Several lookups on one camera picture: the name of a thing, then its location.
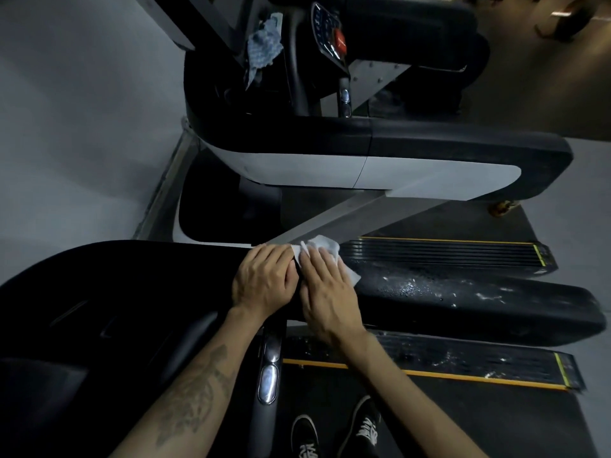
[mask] sneaker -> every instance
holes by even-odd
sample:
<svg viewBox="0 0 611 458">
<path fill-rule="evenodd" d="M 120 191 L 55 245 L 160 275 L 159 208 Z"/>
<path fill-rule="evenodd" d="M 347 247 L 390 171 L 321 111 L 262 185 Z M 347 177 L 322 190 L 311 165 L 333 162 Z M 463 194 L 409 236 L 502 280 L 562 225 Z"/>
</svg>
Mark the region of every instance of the sneaker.
<svg viewBox="0 0 611 458">
<path fill-rule="evenodd" d="M 352 414 L 352 422 L 348 434 L 339 451 L 337 458 L 355 454 L 377 456 L 378 426 L 382 416 L 369 395 L 364 396 L 356 404 Z"/>
<path fill-rule="evenodd" d="M 291 450 L 297 458 L 319 458 L 318 434 L 314 421 L 308 415 L 300 415 L 291 427 Z"/>
</svg>

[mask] control panel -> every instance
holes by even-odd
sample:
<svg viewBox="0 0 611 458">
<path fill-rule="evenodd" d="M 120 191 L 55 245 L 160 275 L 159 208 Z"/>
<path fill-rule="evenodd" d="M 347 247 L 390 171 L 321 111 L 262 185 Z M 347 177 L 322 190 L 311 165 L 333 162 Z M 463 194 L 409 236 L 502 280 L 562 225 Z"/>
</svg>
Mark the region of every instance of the control panel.
<svg viewBox="0 0 611 458">
<path fill-rule="evenodd" d="M 346 39 L 339 18 L 318 3 L 312 4 L 312 31 L 318 49 L 343 70 L 346 68 Z"/>
</svg>

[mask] white wall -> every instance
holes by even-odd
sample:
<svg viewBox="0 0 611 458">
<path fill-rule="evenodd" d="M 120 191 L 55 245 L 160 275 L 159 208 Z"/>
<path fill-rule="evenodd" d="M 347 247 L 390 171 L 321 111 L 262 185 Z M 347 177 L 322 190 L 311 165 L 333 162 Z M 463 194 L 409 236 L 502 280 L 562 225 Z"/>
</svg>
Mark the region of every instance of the white wall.
<svg viewBox="0 0 611 458">
<path fill-rule="evenodd" d="M 181 133 L 183 54 L 134 0 L 0 0 L 0 283 L 131 237 Z"/>
</svg>

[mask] forearm tattoo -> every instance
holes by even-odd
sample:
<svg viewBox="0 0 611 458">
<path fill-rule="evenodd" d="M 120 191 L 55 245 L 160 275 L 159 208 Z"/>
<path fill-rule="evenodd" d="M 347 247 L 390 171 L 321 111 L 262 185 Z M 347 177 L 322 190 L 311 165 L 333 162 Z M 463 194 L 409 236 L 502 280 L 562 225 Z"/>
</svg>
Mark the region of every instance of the forearm tattoo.
<svg viewBox="0 0 611 458">
<path fill-rule="evenodd" d="M 210 383 L 214 377 L 221 385 L 226 399 L 231 395 L 233 376 L 226 376 L 217 368 L 227 359 L 227 346 L 224 344 L 210 353 L 207 362 L 190 366 L 185 379 L 178 379 L 170 386 L 161 400 L 161 420 L 157 447 L 184 431 L 197 431 L 210 415 L 214 400 L 214 387 Z"/>
</svg>

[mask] left hand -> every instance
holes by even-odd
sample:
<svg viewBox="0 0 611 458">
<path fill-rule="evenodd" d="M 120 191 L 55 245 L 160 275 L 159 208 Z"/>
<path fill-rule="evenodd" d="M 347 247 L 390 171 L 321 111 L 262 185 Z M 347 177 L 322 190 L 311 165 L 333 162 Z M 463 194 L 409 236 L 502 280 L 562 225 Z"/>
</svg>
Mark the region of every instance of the left hand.
<svg viewBox="0 0 611 458">
<path fill-rule="evenodd" d="M 262 244 L 250 249 L 233 278 L 233 306 L 251 312 L 261 324 L 286 305 L 299 275 L 290 244 Z"/>
</svg>

